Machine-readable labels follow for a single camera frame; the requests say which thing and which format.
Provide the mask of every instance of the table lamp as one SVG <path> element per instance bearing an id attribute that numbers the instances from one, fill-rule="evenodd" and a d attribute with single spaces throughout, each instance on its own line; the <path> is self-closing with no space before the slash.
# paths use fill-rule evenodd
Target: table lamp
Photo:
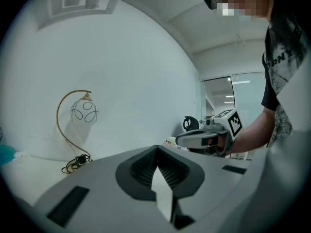
<path id="1" fill-rule="evenodd" d="M 86 163 L 89 163 L 92 161 L 91 159 L 91 154 L 89 152 L 87 152 L 86 150 L 84 150 L 82 147 L 79 147 L 78 145 L 76 145 L 75 143 L 73 143 L 72 141 L 70 141 L 65 134 L 63 133 L 63 131 L 61 130 L 60 126 L 59 126 L 59 121 L 58 121 L 58 114 L 59 114 L 59 109 L 60 106 L 62 104 L 62 102 L 71 94 L 73 93 L 77 93 L 77 92 L 85 92 L 85 95 L 80 98 L 78 101 L 76 101 L 70 109 L 70 119 L 73 122 L 83 122 L 83 123 L 87 123 L 90 125 L 93 125 L 96 121 L 97 121 L 97 113 L 98 110 L 96 108 L 96 105 L 94 103 L 94 101 L 91 99 L 90 97 L 90 93 L 92 93 L 91 91 L 87 91 L 87 90 L 75 90 L 75 91 L 71 91 L 69 93 L 67 93 L 60 101 L 58 107 L 57 107 L 57 111 L 56 111 L 56 125 L 60 131 L 60 133 L 62 134 L 62 136 L 65 138 L 65 140 L 67 141 L 67 143 L 69 144 L 69 146 L 72 148 L 72 150 L 74 151 L 72 146 L 75 146 L 77 149 L 83 151 L 84 153 L 81 154 L 80 156 L 77 156 L 76 152 L 74 151 L 76 157 L 75 159 L 69 161 L 66 165 L 66 167 L 62 168 L 62 172 L 66 173 L 66 174 L 71 174 L 72 172 L 74 172 L 76 169 L 80 168 L 81 166 L 83 166 Z"/>

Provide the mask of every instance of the teal object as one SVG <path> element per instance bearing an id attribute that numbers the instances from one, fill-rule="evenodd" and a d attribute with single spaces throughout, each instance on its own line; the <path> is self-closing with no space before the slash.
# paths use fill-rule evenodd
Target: teal object
<path id="1" fill-rule="evenodd" d="M 14 148 L 7 145 L 0 145 L 0 166 L 14 159 Z"/>

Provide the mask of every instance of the man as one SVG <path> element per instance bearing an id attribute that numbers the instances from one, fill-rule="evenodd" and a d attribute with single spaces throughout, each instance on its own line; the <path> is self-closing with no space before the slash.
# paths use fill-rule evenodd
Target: man
<path id="1" fill-rule="evenodd" d="M 218 0 L 245 15 L 266 18 L 269 28 L 265 38 L 262 63 L 266 88 L 259 117 L 235 140 L 231 153 L 242 153 L 271 146 L 277 139 L 289 135 L 292 126 L 276 96 L 302 63 L 310 45 L 309 5 L 307 0 Z M 224 137 L 217 146 L 224 148 Z"/>

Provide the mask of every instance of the white wall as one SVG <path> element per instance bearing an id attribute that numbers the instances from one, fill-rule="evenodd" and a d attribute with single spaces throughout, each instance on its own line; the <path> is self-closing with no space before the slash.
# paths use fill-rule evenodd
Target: white wall
<path id="1" fill-rule="evenodd" d="M 202 51 L 194 56 L 202 81 L 233 74 L 261 72 L 264 39 L 228 44 Z"/>
<path id="2" fill-rule="evenodd" d="M 162 144 L 182 132 L 184 116 L 201 117 L 197 70 L 142 12 L 121 2 L 113 15 L 68 19 L 40 31 L 35 12 L 33 4 L 24 7 L 0 52 L 0 125 L 5 143 L 17 151 L 74 157 L 55 127 L 55 113 L 75 89 L 91 90 L 99 109 L 84 143 L 94 159 Z M 62 106 L 63 129 L 82 95 Z"/>
<path id="3" fill-rule="evenodd" d="M 234 109 L 233 103 L 215 103 L 214 116 L 220 114 L 225 110 L 233 110 L 233 109 Z"/>
<path id="4" fill-rule="evenodd" d="M 214 111 L 214 109 L 210 105 L 209 101 L 206 100 L 206 116 L 212 117 L 213 116 L 213 111 Z"/>

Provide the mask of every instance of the black cable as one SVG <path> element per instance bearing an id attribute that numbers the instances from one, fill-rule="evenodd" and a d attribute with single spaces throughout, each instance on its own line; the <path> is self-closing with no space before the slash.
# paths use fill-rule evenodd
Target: black cable
<path id="1" fill-rule="evenodd" d="M 65 174 L 71 174 L 73 173 L 75 170 L 79 169 L 80 167 L 82 167 L 83 165 L 91 162 L 92 160 L 90 160 L 90 156 L 83 153 L 80 156 L 77 156 L 76 158 L 72 159 L 71 161 L 69 161 L 65 167 L 62 168 L 62 172 Z"/>

